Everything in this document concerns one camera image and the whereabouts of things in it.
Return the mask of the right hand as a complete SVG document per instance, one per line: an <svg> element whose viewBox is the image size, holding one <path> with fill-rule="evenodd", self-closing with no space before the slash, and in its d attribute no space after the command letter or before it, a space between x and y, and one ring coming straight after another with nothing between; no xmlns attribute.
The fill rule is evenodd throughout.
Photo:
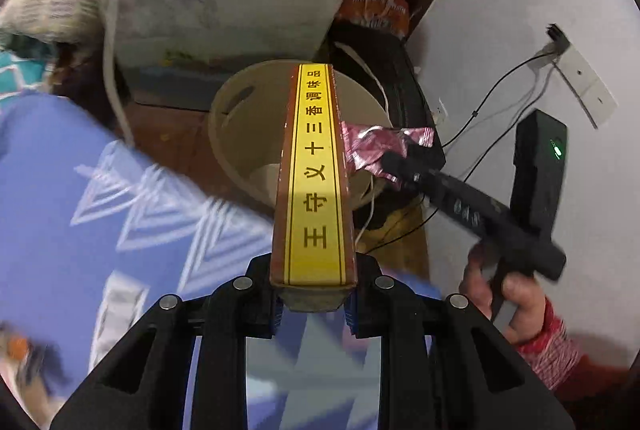
<svg viewBox="0 0 640 430"><path fill-rule="evenodd" d="M477 242L468 254L459 291L486 317L491 317L494 295L483 275L486 261L491 257L490 248ZM502 281L503 307L514 305L509 324L501 332L512 344L524 343L537 337L544 327L546 295L534 277L518 272L509 273Z"/></svg>

